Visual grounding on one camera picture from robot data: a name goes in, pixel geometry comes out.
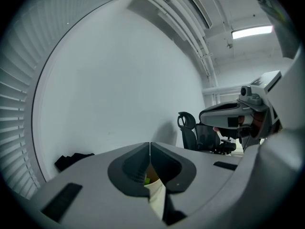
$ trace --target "black office chair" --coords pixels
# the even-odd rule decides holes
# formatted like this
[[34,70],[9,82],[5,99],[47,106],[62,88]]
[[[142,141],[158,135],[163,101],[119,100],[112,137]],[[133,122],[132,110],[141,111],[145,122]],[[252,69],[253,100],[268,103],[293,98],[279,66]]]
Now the black office chair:
[[197,136],[197,151],[229,154],[236,149],[235,143],[231,143],[230,140],[220,139],[212,126],[196,124],[195,132]]
[[179,112],[178,114],[177,124],[182,132],[184,148],[197,151],[197,140],[195,133],[192,131],[196,126],[194,116],[188,112]]
[[196,124],[195,118],[188,112],[178,113],[177,124],[182,132],[183,146],[199,152],[212,152],[215,154],[229,154],[236,149],[236,144],[230,140],[222,140],[213,130],[213,127],[204,124]]

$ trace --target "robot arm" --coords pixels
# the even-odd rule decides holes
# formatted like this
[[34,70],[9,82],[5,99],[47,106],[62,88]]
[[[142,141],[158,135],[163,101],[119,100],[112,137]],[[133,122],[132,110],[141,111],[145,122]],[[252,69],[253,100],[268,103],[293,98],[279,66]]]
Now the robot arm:
[[[239,139],[246,149],[259,144],[262,138],[269,136],[278,122],[278,116],[268,101],[268,93],[281,79],[280,71],[264,73],[248,86],[241,88],[236,101],[217,104],[199,114],[201,123],[218,127],[222,136]],[[260,113],[263,120],[259,128],[253,125],[254,114]]]

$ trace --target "white wall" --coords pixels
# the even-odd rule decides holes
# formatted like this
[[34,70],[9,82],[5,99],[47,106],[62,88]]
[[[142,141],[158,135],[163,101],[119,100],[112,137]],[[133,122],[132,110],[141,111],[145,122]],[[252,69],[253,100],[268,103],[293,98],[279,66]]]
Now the white wall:
[[34,140],[50,177],[61,155],[148,141],[183,147],[178,112],[197,119],[205,108],[202,80],[174,42],[139,15],[111,9],[77,26],[48,62]]
[[285,74],[291,63],[291,59],[280,56],[265,57],[222,64],[215,67],[215,72],[219,86],[230,86],[251,82],[265,72],[280,70]]

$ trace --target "chair headrest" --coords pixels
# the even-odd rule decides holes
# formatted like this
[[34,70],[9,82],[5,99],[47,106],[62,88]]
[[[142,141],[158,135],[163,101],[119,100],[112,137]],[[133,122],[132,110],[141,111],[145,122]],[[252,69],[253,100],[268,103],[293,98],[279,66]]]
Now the chair headrest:
[[[177,119],[177,124],[180,128],[181,127],[186,127],[188,129],[191,129],[191,130],[193,130],[195,128],[196,120],[195,120],[194,116],[192,116],[188,112],[179,112],[178,114],[179,114],[179,116],[178,116],[178,119]],[[179,123],[180,119],[182,119],[183,125],[180,125],[180,123]]]

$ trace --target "black slot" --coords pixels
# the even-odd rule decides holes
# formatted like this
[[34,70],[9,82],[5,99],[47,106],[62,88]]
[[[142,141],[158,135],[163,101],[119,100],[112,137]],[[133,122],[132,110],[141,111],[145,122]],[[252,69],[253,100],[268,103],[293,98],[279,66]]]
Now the black slot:
[[236,108],[239,108],[238,103],[229,103],[229,104],[223,104],[219,107],[213,108],[212,111],[229,110],[229,109],[236,109]]
[[237,168],[237,165],[229,164],[221,161],[216,161],[214,165],[228,170],[236,170]]
[[273,109],[274,119],[276,119],[277,118],[277,113],[276,113],[276,111],[275,111],[275,109],[273,107],[272,107],[272,109]]
[[268,92],[270,92],[272,90],[272,88],[278,83],[278,81],[281,79],[281,77],[279,77],[272,86],[270,86],[270,88],[268,89]]
[[81,185],[75,183],[67,184],[46,208],[42,210],[42,213],[52,220],[59,222],[81,189]]

